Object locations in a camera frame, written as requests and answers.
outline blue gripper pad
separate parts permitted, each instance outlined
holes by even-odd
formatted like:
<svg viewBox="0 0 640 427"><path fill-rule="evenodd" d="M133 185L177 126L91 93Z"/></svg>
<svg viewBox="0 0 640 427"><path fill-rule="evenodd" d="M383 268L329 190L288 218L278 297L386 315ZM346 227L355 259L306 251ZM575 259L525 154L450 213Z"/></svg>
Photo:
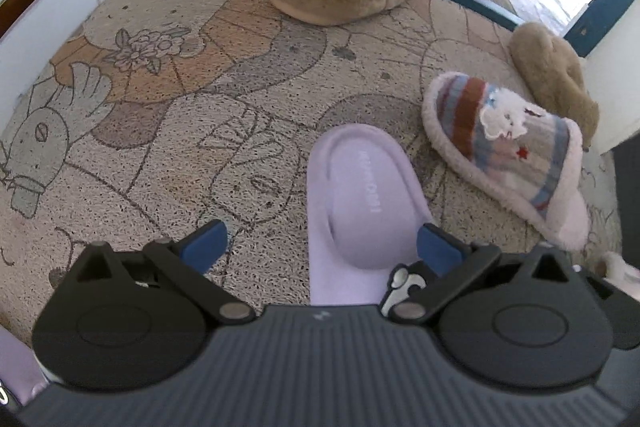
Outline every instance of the blue gripper pad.
<svg viewBox="0 0 640 427"><path fill-rule="evenodd" d="M227 245L225 223L214 219L178 241L175 252L183 263L204 275L222 257Z"/></svg>
<svg viewBox="0 0 640 427"><path fill-rule="evenodd" d="M418 257L438 277L462 264L470 248L432 223L418 230Z"/></svg>

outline red star on slipper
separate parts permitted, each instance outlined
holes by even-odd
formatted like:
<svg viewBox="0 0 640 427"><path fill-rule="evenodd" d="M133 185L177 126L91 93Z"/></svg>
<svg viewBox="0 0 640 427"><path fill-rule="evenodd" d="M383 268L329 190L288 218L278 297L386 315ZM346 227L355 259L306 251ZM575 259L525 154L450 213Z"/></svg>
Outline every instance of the red star on slipper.
<svg viewBox="0 0 640 427"><path fill-rule="evenodd" d="M516 152L516 155L518 156L518 158L520 158L521 160L526 160L529 157L529 150L527 150L526 147L520 147L518 149L518 152Z"/></svg>

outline lavender slipper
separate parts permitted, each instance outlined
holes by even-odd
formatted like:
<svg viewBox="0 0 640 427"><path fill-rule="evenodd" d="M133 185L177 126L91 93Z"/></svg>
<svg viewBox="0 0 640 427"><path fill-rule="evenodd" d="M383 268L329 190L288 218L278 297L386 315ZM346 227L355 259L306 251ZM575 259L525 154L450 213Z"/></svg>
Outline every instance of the lavender slipper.
<svg viewBox="0 0 640 427"><path fill-rule="evenodd" d="M15 412L46 386L33 351L0 326L0 407Z"/></svg>
<svg viewBox="0 0 640 427"><path fill-rule="evenodd" d="M433 220L409 158L376 127L335 127L311 151L306 187L311 304L379 304Z"/></svg>

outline striped slipper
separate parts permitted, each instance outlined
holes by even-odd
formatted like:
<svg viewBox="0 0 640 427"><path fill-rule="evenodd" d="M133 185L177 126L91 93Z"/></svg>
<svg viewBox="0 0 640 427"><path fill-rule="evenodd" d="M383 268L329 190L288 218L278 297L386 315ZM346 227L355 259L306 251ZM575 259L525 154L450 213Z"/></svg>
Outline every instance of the striped slipper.
<svg viewBox="0 0 640 427"><path fill-rule="evenodd" d="M422 122L462 178L558 247L584 247L590 224L578 190L582 135L575 122L464 73L434 79Z"/></svg>

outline metal screw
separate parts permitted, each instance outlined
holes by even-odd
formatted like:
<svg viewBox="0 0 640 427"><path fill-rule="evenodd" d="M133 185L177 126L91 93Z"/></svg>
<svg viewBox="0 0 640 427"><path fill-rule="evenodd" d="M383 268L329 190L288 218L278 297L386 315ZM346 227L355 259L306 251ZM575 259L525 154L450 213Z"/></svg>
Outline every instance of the metal screw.
<svg viewBox="0 0 640 427"><path fill-rule="evenodd" d="M228 302L220 306L220 315L230 321L241 321L251 315L251 308L244 302Z"/></svg>
<svg viewBox="0 0 640 427"><path fill-rule="evenodd" d="M427 310L424 309L422 304L418 304L417 302L401 302L394 306L394 312L400 319L416 321L424 317Z"/></svg>

